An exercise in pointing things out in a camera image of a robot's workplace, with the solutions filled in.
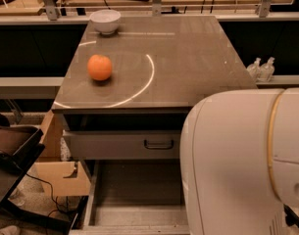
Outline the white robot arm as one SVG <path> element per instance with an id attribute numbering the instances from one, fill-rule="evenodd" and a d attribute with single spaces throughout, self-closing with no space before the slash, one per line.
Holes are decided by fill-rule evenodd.
<path id="1" fill-rule="evenodd" d="M 181 132 L 180 167 L 190 235 L 299 228 L 299 88 L 202 100 Z"/>

